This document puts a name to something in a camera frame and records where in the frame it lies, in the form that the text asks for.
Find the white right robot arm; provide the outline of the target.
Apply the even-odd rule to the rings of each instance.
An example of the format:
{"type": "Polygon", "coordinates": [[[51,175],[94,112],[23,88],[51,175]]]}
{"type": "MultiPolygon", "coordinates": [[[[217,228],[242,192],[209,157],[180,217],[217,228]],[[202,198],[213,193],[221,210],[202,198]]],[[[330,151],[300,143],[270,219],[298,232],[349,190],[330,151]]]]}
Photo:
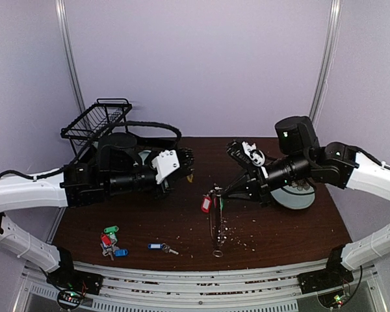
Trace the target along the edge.
{"type": "Polygon", "coordinates": [[[220,195],[223,199],[257,202],[266,206],[275,190],[299,181],[367,192],[390,201],[390,166],[365,150],[341,142],[321,146],[308,116],[291,116],[275,124],[284,155],[270,163],[255,145],[234,140],[227,154],[243,169],[220,195]]]}

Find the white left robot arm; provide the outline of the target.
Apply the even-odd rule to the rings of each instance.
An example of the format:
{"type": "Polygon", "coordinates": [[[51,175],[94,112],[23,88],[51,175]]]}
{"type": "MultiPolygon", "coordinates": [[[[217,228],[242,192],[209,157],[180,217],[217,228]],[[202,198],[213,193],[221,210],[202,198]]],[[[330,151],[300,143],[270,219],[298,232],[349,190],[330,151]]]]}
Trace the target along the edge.
{"type": "Polygon", "coordinates": [[[80,283],[71,253],[47,244],[15,224],[8,212],[36,207],[83,207],[120,194],[165,197],[172,184],[192,172],[191,149],[165,139],[110,133],[85,144],[83,156],[60,170],[0,176],[0,245],[56,278],[67,289],[80,283]]]}

